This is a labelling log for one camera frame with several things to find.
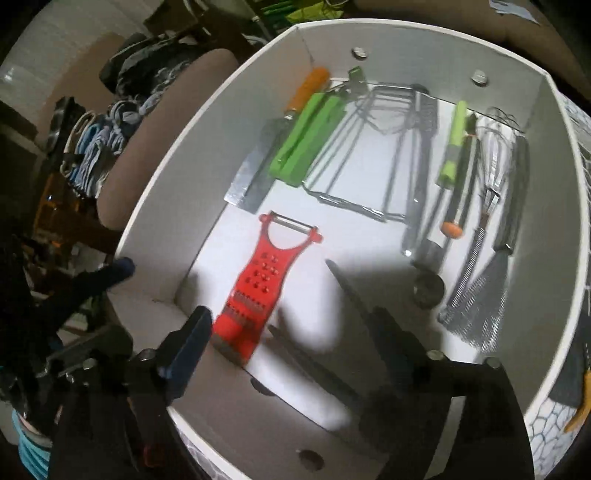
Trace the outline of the brown chair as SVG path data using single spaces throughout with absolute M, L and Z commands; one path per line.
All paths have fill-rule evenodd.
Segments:
M 197 110 L 238 69 L 226 49 L 190 63 L 164 91 L 115 161 L 96 200 L 102 226 L 121 232 L 166 153 Z

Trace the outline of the white papers on sofa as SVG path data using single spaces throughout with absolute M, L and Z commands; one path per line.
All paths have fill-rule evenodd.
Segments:
M 513 15 L 523 20 L 538 24 L 533 14 L 525 7 L 508 1 L 489 0 L 489 6 L 499 15 Z

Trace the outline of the steel fork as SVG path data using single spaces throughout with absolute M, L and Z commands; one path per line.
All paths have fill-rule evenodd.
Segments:
M 413 84 L 411 91 L 414 97 L 410 126 L 418 132 L 419 141 L 418 146 L 413 147 L 406 230 L 401 244 L 401 252 L 407 258 L 414 255 L 419 243 L 429 190 L 433 137 L 437 133 L 439 122 L 438 100 L 430 95 L 429 90 L 420 84 Z

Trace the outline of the white drawer box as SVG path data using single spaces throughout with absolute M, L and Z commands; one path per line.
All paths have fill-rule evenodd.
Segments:
M 573 440 L 570 407 L 550 398 L 585 300 L 589 245 L 583 162 L 569 110 L 551 75 L 484 40 L 435 26 L 384 19 L 311 22 L 263 47 L 219 87 L 181 131 L 144 189 L 117 252 L 136 266 L 109 294 L 136 350 L 154 347 L 199 305 L 221 312 L 259 237 L 259 217 L 223 199 L 267 120 L 315 67 L 341 81 L 355 66 L 374 86 L 420 84 L 439 101 L 430 169 L 443 160 L 459 101 L 513 115 L 530 145 L 530 188 L 509 267 L 497 356 L 515 388 L 537 477 Z M 386 379 L 368 331 L 329 272 L 334 261 L 370 305 L 386 307 L 429 349 L 460 362 L 481 354 L 447 332 L 410 297 L 415 274 L 401 249 L 402 223 L 380 222 L 276 183 L 263 212 L 315 226 L 287 274 L 270 324 L 342 379 L 369 394 Z M 207 347 L 170 416 L 197 462 L 215 479 L 373 479 L 385 458 L 363 440 L 353 413 L 288 361 L 264 335 L 245 367 Z M 322 457 L 311 472 L 301 451 Z

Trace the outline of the green handled peeler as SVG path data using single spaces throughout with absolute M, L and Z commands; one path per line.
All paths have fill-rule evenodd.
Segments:
M 437 184 L 451 192 L 440 230 L 452 240 L 461 238 L 465 232 L 469 207 L 474 193 L 477 163 L 478 137 L 477 116 L 468 114 L 468 103 L 457 103 L 443 166 Z

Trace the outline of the red grater peeler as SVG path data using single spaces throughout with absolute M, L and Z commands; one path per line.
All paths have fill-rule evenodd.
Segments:
M 212 327 L 211 342 L 237 366 L 245 366 L 259 346 L 263 329 L 276 308 L 284 280 L 301 253 L 324 240 L 318 227 L 276 212 L 259 216 L 259 240 Z M 304 234 L 304 241 L 291 248 L 280 248 L 270 239 L 270 225 L 277 224 Z

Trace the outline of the steel whisk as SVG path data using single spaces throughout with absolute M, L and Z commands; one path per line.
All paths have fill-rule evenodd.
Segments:
M 476 265 L 484 248 L 487 230 L 511 171 L 511 139 L 503 133 L 501 123 L 489 117 L 471 114 L 465 124 L 461 161 L 448 211 L 441 225 L 442 233 L 456 239 L 464 232 L 467 209 L 474 197 L 479 198 L 478 222 L 466 260 L 439 322 L 452 330 L 460 322 L 460 308 Z

